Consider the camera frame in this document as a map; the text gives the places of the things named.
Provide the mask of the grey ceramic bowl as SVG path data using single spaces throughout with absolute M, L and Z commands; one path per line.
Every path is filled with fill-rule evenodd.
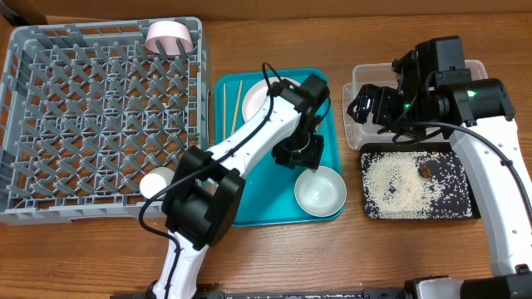
M 306 169 L 298 176 L 294 195 L 303 211 L 314 217 L 326 218 L 344 207 L 347 187 L 337 171 L 319 166 L 315 174 Z

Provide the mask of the white paper cup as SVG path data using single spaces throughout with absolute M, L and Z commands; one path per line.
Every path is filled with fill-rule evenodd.
M 167 167 L 151 170 L 140 181 L 140 193 L 146 199 L 150 199 L 171 184 L 174 174 L 175 172 Z

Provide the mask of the pink small bowl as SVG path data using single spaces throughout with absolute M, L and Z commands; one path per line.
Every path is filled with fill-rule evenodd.
M 189 29 L 184 24 L 173 21 L 158 21 L 150 25 L 145 47 L 160 53 L 157 42 L 168 55 L 188 54 L 194 48 Z

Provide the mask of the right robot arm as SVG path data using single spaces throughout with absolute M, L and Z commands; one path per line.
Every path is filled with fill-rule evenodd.
M 473 81 L 456 71 L 404 75 L 400 88 L 366 84 L 348 105 L 372 122 L 414 140 L 436 127 L 449 140 L 484 221 L 492 277 L 409 280 L 400 298 L 529 298 L 531 179 L 520 152 L 515 109 L 497 79 Z

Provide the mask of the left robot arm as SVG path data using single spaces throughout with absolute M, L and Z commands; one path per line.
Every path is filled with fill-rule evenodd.
M 271 154 L 276 164 L 317 169 L 324 138 L 315 129 L 319 107 L 330 95 L 316 75 L 296 86 L 287 79 L 267 84 L 267 98 L 254 116 L 221 143 L 185 151 L 169 186 L 149 198 L 162 202 L 164 231 L 151 233 L 169 241 L 160 278 L 146 291 L 148 298 L 191 298 L 207 250 L 232 226 L 246 178 Z

